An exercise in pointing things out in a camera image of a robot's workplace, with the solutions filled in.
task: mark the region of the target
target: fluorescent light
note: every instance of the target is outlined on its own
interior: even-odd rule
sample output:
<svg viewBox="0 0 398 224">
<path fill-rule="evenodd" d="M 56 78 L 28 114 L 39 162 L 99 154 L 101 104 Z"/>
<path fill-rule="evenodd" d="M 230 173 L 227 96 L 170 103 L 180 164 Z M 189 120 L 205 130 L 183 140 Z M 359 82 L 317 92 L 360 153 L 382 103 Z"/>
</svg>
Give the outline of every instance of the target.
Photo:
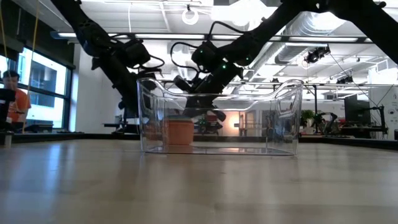
<svg viewBox="0 0 398 224">
<path fill-rule="evenodd" d="M 212 35 L 211 37 L 215 40 L 236 40 L 241 35 Z"/>
<path fill-rule="evenodd" d="M 140 39 L 195 39 L 202 40 L 205 38 L 203 34 L 136 34 L 136 38 Z"/>
<path fill-rule="evenodd" d="M 181 1 L 181 0 L 82 0 L 82 2 L 103 2 L 106 4 L 159 4 L 162 2 L 163 4 L 174 4 L 174 5 L 186 5 L 189 4 L 191 6 L 201 6 L 202 3 L 200 1 Z"/>
<path fill-rule="evenodd" d="M 238 37 L 240 37 L 241 34 L 233 34 L 233 35 L 222 35 L 222 34 L 217 34 L 217 35 L 212 35 L 211 38 L 214 40 L 236 40 Z M 271 37 L 269 41 L 275 42 L 275 41 L 280 41 L 281 37 Z"/>
<path fill-rule="evenodd" d="M 75 33 L 58 33 L 59 37 L 64 37 L 64 38 L 76 38 Z"/>
<path fill-rule="evenodd" d="M 288 47 L 327 47 L 328 44 L 316 44 L 316 43 L 286 43 Z"/>
<path fill-rule="evenodd" d="M 311 42 L 356 42 L 357 37 L 291 37 L 289 41 L 311 41 Z"/>
<path fill-rule="evenodd" d="M 271 37 L 271 39 L 269 39 L 269 41 L 280 41 L 281 37 Z"/>
</svg>

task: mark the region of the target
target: window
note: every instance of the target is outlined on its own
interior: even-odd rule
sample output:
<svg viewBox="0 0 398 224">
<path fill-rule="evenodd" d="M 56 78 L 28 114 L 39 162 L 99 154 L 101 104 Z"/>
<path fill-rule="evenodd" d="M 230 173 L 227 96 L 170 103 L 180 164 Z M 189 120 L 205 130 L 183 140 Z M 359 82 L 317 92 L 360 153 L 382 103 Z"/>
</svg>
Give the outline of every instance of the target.
<svg viewBox="0 0 398 224">
<path fill-rule="evenodd" d="M 65 115 L 69 110 L 70 96 L 67 91 L 70 70 L 43 55 L 24 49 L 19 54 L 16 70 L 21 76 L 21 90 L 27 93 L 30 81 L 31 109 L 27 115 L 27 126 L 52 124 L 53 128 L 67 128 Z"/>
<path fill-rule="evenodd" d="M 62 128 L 64 99 L 30 91 L 31 109 L 27 114 L 27 126 L 31 124 L 52 124 Z"/>
<path fill-rule="evenodd" d="M 0 72 L 1 72 L 1 76 L 2 76 L 3 72 L 5 72 L 5 71 L 7 71 L 9 69 L 13 69 L 14 70 L 15 66 L 16 66 L 16 62 L 15 61 L 0 55 Z"/>
<path fill-rule="evenodd" d="M 29 49 L 19 54 L 18 72 L 21 83 L 65 95 L 67 68 Z"/>
</svg>

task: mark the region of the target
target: orange cup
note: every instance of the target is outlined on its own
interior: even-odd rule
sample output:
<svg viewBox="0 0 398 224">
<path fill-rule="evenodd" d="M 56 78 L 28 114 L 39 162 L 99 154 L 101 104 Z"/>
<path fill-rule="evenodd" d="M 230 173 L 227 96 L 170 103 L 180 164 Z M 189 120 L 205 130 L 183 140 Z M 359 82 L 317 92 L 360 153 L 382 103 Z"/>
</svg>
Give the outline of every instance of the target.
<svg viewBox="0 0 398 224">
<path fill-rule="evenodd" d="M 189 146 L 193 142 L 193 122 L 168 119 L 166 121 L 166 144 Z"/>
</svg>

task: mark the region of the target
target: white wall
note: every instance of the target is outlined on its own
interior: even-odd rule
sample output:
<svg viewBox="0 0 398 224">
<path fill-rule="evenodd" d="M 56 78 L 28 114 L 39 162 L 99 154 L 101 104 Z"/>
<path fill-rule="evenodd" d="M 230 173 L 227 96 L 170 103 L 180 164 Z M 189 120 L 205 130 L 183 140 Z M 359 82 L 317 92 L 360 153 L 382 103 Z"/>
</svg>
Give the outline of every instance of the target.
<svg viewBox="0 0 398 224">
<path fill-rule="evenodd" d="M 221 122 L 223 128 L 219 131 L 220 136 L 239 136 L 239 128 L 235 128 L 234 124 L 239 123 L 239 112 L 226 111 L 226 119 Z"/>
<path fill-rule="evenodd" d="M 79 45 L 75 51 L 79 54 L 74 61 L 73 84 L 77 83 L 77 89 L 74 86 L 72 90 L 71 131 L 109 134 L 114 129 L 104 128 L 103 123 L 114 123 L 114 117 L 121 114 L 121 95 L 100 68 L 91 70 L 91 57 Z"/>
<path fill-rule="evenodd" d="M 369 71 L 369 82 L 371 84 L 394 84 L 397 83 L 398 70 L 396 68 L 383 70 L 377 72 L 376 69 Z M 398 129 L 398 88 L 372 88 L 369 90 L 369 97 L 373 100 L 371 106 L 384 106 L 384 118 L 386 120 L 386 126 L 389 129 L 388 135 L 385 139 L 394 140 L 394 131 Z M 378 123 L 381 123 L 381 119 L 378 111 L 371 111 L 373 118 Z M 377 133 L 377 138 L 382 139 L 381 133 Z"/>
</svg>

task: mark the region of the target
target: yellow cable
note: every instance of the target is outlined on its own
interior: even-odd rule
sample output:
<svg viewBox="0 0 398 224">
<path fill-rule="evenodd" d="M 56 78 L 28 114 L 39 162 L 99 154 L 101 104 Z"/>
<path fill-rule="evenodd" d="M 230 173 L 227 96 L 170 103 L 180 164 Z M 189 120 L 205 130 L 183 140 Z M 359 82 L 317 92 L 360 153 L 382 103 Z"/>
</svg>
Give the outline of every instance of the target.
<svg viewBox="0 0 398 224">
<path fill-rule="evenodd" d="M 36 36 L 37 36 L 37 26 L 39 24 L 39 9 L 40 9 L 40 1 L 36 0 L 36 22 L 35 22 L 35 30 L 33 33 L 33 43 L 32 43 L 32 58 L 30 59 L 30 74 L 32 74 L 32 62 L 33 62 L 33 54 L 35 52 L 35 46 L 36 46 Z M 29 74 L 29 82 L 27 84 L 27 101 L 25 103 L 25 108 L 28 106 L 28 102 L 30 102 L 30 83 L 32 81 L 32 75 Z M 26 122 L 24 121 L 24 124 L 22 126 L 22 133 L 25 133 L 25 124 Z"/>
</svg>

